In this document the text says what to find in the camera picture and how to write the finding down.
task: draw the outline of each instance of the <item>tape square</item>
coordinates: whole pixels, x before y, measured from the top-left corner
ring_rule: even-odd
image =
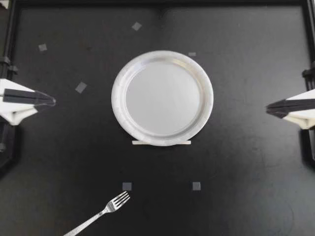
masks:
[[[39,50],[40,50],[41,52],[47,51],[47,45],[46,45],[46,43],[40,44],[40,45],[38,46],[38,48],[39,48]]]
[[[78,92],[78,93],[82,93],[83,90],[85,90],[85,88],[87,87],[87,85],[83,82],[80,82],[79,85],[75,88],[75,90]]]
[[[193,191],[200,191],[201,190],[201,183],[200,182],[192,182],[192,190]]]
[[[141,28],[141,26],[142,24],[140,24],[139,22],[136,22],[131,28],[133,28],[135,31],[138,31]]]
[[[190,56],[190,57],[195,57],[197,55],[197,53],[196,52],[191,52],[191,53],[188,53],[188,56]]]
[[[123,191],[131,191],[132,183],[131,182],[123,182]]]

